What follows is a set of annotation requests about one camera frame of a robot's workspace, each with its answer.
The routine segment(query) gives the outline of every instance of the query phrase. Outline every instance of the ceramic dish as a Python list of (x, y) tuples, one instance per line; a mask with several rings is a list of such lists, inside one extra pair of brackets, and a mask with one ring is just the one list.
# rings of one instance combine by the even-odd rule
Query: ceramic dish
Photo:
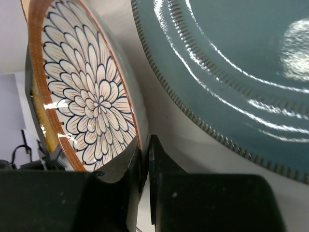
[(148, 61), (180, 109), (241, 156), (308, 182), (309, 2), (131, 3)]
[(41, 100), (74, 170), (101, 167), (135, 136), (146, 154), (148, 123), (138, 83), (96, 13), (80, 0), (32, 0), (28, 35)]

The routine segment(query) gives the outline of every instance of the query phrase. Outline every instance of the white wall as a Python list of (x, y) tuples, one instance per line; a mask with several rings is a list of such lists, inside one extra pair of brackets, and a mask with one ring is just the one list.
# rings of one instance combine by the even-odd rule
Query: white wall
[[(13, 150), (23, 144), (21, 130), (25, 128), (14, 74), (0, 76), (0, 159), (11, 161)], [(29, 155), (21, 148), (16, 164), (29, 162)]]
[(0, 1), (0, 74), (25, 69), (27, 24), (19, 0)]
[(33, 137), (35, 137), (36, 139), (39, 139), (39, 136), (37, 134), (37, 131), (35, 129), (35, 126), (32, 120), (31, 111), (28, 106), (28, 100), (26, 98), (25, 72), (15, 73), (15, 79), (16, 79), (16, 84), (17, 84), (19, 100), (22, 106), (22, 114), (23, 114), (24, 121), (25, 121), (25, 128)]

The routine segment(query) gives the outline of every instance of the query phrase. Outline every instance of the teal plate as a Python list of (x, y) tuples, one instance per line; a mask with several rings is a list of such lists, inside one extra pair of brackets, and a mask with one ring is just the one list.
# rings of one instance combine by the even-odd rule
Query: teal plate
[(239, 155), (308, 183), (309, 1), (131, 3), (148, 61), (180, 109)]

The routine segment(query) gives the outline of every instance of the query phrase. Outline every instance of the chrysanthemum pattern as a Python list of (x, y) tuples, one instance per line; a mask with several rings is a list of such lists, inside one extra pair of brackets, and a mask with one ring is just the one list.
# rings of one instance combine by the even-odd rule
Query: chrysanthemum pattern
[(54, 1), (42, 31), (44, 70), (76, 155), (93, 171), (135, 137), (126, 92), (103, 37), (84, 8)]

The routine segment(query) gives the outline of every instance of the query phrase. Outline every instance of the plate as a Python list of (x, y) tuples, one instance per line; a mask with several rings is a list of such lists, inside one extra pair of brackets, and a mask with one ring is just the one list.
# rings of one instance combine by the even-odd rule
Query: plate
[(32, 0), (34, 76), (53, 132), (76, 171), (94, 171), (137, 137), (148, 146), (146, 110), (121, 47), (80, 0)]
[(131, 0), (157, 78), (215, 140), (308, 182), (309, 3)]

